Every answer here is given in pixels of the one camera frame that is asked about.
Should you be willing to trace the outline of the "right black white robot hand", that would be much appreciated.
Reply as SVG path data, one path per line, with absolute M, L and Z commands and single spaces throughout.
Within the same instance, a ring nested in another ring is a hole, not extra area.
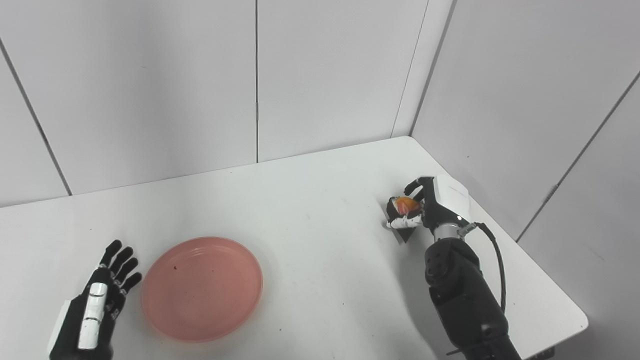
M 429 230 L 434 241 L 461 239 L 471 225 L 468 189 L 450 175 L 418 177 L 402 195 L 389 198 L 386 228 L 407 242 L 419 227 Z

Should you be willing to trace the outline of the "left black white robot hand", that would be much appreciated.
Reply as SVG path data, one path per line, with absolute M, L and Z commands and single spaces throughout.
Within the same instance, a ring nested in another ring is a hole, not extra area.
M 130 246 L 115 239 L 54 331 L 50 360 L 112 360 L 112 338 L 130 291 L 142 281 Z

